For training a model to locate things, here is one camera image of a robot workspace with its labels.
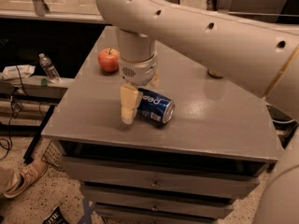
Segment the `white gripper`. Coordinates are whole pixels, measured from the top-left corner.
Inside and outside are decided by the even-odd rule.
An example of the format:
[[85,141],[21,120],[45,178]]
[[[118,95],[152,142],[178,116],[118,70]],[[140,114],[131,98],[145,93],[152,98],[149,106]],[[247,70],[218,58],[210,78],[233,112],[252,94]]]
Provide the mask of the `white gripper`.
[[157,61],[157,52],[154,52],[148,60],[138,63],[127,62],[119,58],[120,75],[127,81],[121,86],[121,120],[125,124],[133,123],[141,103],[142,92],[136,86],[146,86],[149,83],[152,88],[159,87]]

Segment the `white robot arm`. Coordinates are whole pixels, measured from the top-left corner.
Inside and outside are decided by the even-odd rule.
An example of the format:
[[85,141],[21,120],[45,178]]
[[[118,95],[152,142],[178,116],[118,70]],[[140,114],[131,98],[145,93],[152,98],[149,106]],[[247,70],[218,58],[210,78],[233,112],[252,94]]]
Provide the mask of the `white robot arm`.
[[157,56],[150,44],[159,41],[299,120],[299,35],[164,0],[96,0],[96,5],[121,34],[126,81],[150,82]]

